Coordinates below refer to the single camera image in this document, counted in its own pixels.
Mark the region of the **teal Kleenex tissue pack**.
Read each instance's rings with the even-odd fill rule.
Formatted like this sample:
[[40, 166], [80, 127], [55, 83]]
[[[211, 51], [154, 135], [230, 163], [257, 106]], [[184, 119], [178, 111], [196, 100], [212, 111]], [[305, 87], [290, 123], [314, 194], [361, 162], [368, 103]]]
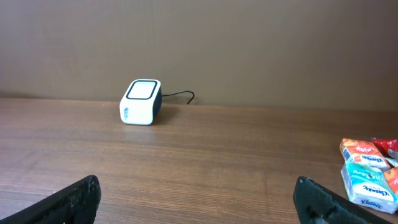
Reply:
[[341, 175], [350, 202], [390, 214], [397, 211], [397, 195], [382, 170], [346, 161]]

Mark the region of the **orange Kleenex Enjoy pack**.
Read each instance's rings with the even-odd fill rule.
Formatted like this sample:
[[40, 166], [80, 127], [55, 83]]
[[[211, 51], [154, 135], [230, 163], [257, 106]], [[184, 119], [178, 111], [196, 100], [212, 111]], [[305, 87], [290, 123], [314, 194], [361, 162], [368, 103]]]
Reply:
[[372, 142], [343, 138], [340, 143], [340, 151], [345, 161], [375, 167], [382, 171], [391, 168]]

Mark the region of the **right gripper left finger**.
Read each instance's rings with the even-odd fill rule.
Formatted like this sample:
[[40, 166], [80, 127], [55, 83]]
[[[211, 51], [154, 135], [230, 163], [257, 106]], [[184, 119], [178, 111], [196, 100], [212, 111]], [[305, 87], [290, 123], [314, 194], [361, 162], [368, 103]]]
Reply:
[[1, 220], [1, 224], [94, 224], [101, 200], [97, 176], [89, 175]]

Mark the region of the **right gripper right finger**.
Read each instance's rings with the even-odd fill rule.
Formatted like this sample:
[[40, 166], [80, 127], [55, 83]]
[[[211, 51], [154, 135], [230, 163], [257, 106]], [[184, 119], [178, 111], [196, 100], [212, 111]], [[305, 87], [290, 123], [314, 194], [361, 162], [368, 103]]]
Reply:
[[301, 224], [392, 224], [305, 176], [297, 179], [293, 201]]

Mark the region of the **red snack packet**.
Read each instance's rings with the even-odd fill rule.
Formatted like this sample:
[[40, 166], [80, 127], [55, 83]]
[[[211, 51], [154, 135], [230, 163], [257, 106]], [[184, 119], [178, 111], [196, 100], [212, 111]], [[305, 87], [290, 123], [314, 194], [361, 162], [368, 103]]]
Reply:
[[372, 139], [373, 144], [393, 159], [397, 159], [396, 139]]

